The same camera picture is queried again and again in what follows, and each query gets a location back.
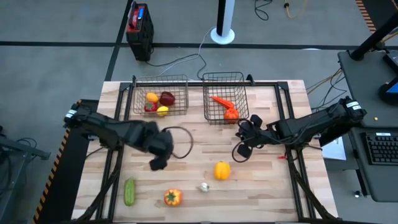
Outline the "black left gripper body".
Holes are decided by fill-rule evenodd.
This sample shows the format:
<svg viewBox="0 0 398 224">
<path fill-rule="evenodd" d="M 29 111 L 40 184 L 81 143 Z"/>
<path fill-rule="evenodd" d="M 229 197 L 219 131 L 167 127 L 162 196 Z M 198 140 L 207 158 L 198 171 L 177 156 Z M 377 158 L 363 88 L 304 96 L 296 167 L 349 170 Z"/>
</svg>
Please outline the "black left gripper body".
<svg viewBox="0 0 398 224">
<path fill-rule="evenodd" d="M 146 149 L 155 155 L 149 162 L 151 170 L 165 169 L 174 149 L 171 133 L 161 131 L 157 123 L 148 123 L 146 134 Z"/>
</svg>

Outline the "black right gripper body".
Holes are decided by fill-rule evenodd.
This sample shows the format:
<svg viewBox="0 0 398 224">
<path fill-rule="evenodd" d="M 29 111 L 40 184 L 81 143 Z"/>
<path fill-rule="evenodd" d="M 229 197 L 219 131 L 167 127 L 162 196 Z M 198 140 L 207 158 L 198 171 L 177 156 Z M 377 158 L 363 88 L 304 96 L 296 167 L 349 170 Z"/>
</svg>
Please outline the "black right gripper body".
<svg viewBox="0 0 398 224">
<path fill-rule="evenodd" d="M 262 145 L 271 142 L 269 139 L 271 135 L 267 131 L 261 129 L 262 119 L 256 114 L 252 115 L 250 119 L 240 119 L 238 124 L 242 121 L 250 121 L 251 130 L 249 132 L 244 132 L 247 134 L 248 138 L 245 141 L 241 141 L 237 153 L 242 157 L 250 157 L 254 147 L 261 148 Z"/>
</svg>

